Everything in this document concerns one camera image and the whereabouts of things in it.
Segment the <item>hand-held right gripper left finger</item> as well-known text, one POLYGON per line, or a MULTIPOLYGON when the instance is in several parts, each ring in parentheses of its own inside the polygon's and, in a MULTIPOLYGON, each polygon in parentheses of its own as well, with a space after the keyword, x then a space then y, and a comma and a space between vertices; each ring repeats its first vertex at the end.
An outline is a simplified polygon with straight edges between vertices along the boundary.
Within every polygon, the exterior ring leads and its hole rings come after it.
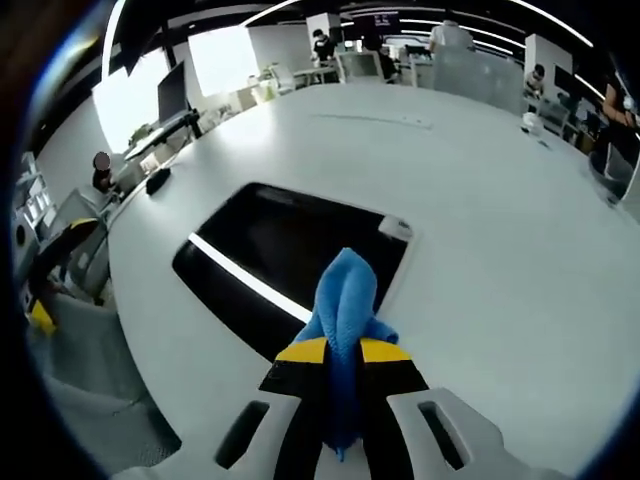
POLYGON ((117 479, 313 479, 328 400, 328 342, 316 338, 279 353, 254 397, 216 431, 185 439, 154 467, 117 479))

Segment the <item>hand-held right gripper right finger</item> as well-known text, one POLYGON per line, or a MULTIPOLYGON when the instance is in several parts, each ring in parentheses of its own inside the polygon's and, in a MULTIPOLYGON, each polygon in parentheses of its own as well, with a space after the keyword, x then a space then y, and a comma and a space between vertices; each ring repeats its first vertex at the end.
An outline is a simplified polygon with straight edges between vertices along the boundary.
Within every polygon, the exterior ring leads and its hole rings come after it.
POLYGON ((564 479, 512 455, 499 428, 444 388, 431 389, 400 347, 360 341, 358 396, 373 479, 564 479))

